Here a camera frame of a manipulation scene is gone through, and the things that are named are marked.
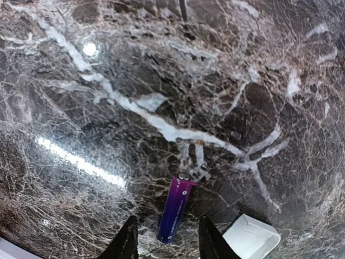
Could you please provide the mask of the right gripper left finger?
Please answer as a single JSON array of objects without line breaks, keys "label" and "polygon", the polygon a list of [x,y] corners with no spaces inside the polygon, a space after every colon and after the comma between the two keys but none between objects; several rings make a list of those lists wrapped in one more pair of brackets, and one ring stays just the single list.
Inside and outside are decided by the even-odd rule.
[{"label": "right gripper left finger", "polygon": [[137,245],[137,218],[130,216],[99,259],[138,259]]}]

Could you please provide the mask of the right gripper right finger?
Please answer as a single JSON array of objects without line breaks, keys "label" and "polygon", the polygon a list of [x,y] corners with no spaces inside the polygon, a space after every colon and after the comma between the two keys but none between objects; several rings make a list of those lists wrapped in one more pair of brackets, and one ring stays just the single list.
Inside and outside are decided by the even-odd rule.
[{"label": "right gripper right finger", "polygon": [[240,259],[206,215],[200,218],[198,234],[200,259]]}]

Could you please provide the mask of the white battery cover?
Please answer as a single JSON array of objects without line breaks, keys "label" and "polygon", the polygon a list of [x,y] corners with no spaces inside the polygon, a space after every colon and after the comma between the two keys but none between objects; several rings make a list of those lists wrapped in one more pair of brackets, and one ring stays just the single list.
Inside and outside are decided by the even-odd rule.
[{"label": "white battery cover", "polygon": [[234,221],[223,238],[242,259],[263,259],[281,241],[274,227],[246,214]]}]

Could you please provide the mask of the purple battery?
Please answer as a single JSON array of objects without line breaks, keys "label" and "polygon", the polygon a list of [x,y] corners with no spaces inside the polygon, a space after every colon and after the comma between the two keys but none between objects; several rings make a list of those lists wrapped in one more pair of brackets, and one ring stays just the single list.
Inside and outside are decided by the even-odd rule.
[{"label": "purple battery", "polygon": [[193,186],[197,186],[197,183],[191,181],[191,176],[186,173],[178,173],[172,178],[158,229],[157,239],[161,243],[170,244],[174,241]]}]

